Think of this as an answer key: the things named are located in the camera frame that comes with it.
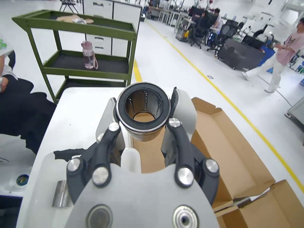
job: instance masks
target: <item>cardboard box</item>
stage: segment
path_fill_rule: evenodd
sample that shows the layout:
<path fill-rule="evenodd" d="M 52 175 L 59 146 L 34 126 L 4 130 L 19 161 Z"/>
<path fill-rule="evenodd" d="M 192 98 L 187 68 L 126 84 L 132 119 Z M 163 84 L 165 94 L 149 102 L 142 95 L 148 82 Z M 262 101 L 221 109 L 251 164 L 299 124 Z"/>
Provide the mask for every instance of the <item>cardboard box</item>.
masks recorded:
<path fill-rule="evenodd" d="M 212 207 L 217 212 L 216 215 L 221 216 L 238 208 L 233 206 L 227 209 L 235 199 L 260 195 L 275 180 L 221 108 L 199 98 L 193 98 L 192 102 L 197 111 L 197 121 L 191 142 L 219 165 L 218 192 Z M 145 114 L 138 115 L 135 119 L 140 122 L 153 120 L 151 115 Z M 149 142 L 132 139 L 133 148 L 140 153 L 142 173 L 155 172 L 165 167 L 161 152 L 163 137 L 164 129 Z"/>
<path fill-rule="evenodd" d="M 283 180 L 250 204 L 217 220 L 221 228 L 302 228 L 304 208 Z"/>

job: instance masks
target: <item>white floor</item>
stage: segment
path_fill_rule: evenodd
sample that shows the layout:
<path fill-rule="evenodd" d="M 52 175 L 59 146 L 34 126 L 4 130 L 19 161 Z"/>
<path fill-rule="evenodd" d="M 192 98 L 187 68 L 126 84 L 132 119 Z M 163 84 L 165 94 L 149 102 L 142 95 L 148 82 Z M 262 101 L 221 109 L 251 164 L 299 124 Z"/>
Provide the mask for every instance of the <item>white floor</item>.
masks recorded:
<path fill-rule="evenodd" d="M 48 93 L 27 34 L 19 28 L 11 17 L 40 9 L 58 10 L 60 3 L 56 1 L 24 1 L 0 0 L 0 34 L 4 35 L 13 45 L 16 52 L 14 72 L 20 78 L 28 79 L 35 85 L 35 91 Z M 143 81 L 149 81 L 160 87 L 183 89 L 191 97 L 202 98 L 221 107 L 249 141 L 274 178 L 287 179 L 304 205 L 304 194 L 283 167 L 265 142 L 249 126 L 244 118 L 217 92 L 165 39 L 151 26 L 170 41 L 187 59 L 202 73 L 212 76 L 212 82 L 245 114 L 245 116 L 262 132 L 275 149 L 284 158 L 296 176 L 304 183 L 304 134 L 291 120 L 284 116 L 290 104 L 296 103 L 304 95 L 304 88 L 299 85 L 302 75 L 286 69 L 282 75 L 280 93 L 267 94 L 265 81 L 271 75 L 261 74 L 247 82 L 240 78 L 238 71 L 233 71 L 214 58 L 213 53 L 190 47 L 187 43 L 175 39 L 173 28 L 154 21 L 140 24 L 135 58 Z M 47 60 L 55 51 L 56 45 L 52 32 L 34 30 L 34 37 L 42 60 Z M 62 47 L 81 51 L 82 34 L 61 32 Z M 50 76 L 51 86 L 56 92 L 63 78 Z M 0 136 L 0 157 L 19 163 L 32 163 L 34 156 L 23 147 L 24 142 L 18 138 Z"/>

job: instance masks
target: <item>cart shelf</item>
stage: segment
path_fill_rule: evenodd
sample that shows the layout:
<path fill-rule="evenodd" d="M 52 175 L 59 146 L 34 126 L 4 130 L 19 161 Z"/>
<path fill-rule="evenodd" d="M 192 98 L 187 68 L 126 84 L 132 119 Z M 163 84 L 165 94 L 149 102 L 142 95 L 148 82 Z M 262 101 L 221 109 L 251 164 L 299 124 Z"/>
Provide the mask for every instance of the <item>cart shelf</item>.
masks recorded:
<path fill-rule="evenodd" d="M 69 15 L 73 14 L 51 10 L 39 10 L 12 18 L 12 20 L 28 34 L 36 60 L 53 101 L 57 103 L 63 90 L 69 87 L 128 86 L 131 82 L 138 36 L 134 25 L 89 15 L 80 15 L 80 17 L 83 19 L 92 19 L 94 21 L 92 24 L 76 24 L 59 22 L 56 20 L 58 17 Z M 41 62 L 31 31 L 32 28 L 53 30 L 57 51 L 45 64 L 42 64 Z M 96 54 L 98 69 L 88 70 L 84 67 L 82 52 L 62 50 L 59 30 L 128 40 L 126 56 L 117 57 Z M 47 74 L 65 76 L 65 81 L 56 95 L 52 91 Z M 104 78 L 111 79 L 111 81 L 72 79 L 69 76 Z"/>

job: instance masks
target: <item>drawer handle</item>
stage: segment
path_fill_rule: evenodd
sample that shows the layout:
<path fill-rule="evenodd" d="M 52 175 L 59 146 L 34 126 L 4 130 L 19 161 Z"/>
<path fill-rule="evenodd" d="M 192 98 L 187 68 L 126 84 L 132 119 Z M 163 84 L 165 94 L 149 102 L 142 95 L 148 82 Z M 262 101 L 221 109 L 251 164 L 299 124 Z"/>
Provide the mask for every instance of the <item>drawer handle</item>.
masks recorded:
<path fill-rule="evenodd" d="M 103 4 L 102 4 L 102 3 L 98 4 L 98 3 L 94 2 L 94 3 L 93 3 L 93 6 L 94 6 L 94 5 L 103 7 Z"/>

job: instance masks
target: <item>white sneaker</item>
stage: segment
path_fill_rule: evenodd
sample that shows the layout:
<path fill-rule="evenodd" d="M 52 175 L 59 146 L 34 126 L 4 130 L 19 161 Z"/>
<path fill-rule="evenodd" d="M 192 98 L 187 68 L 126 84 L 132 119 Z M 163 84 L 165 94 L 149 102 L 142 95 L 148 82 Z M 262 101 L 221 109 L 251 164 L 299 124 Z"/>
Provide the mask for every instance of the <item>white sneaker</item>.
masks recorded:
<path fill-rule="evenodd" d="M 249 77 L 246 72 L 241 72 L 241 75 L 246 81 L 249 81 Z"/>
<path fill-rule="evenodd" d="M 271 91 L 271 90 L 264 90 L 264 91 L 267 93 L 274 93 L 274 91 Z"/>

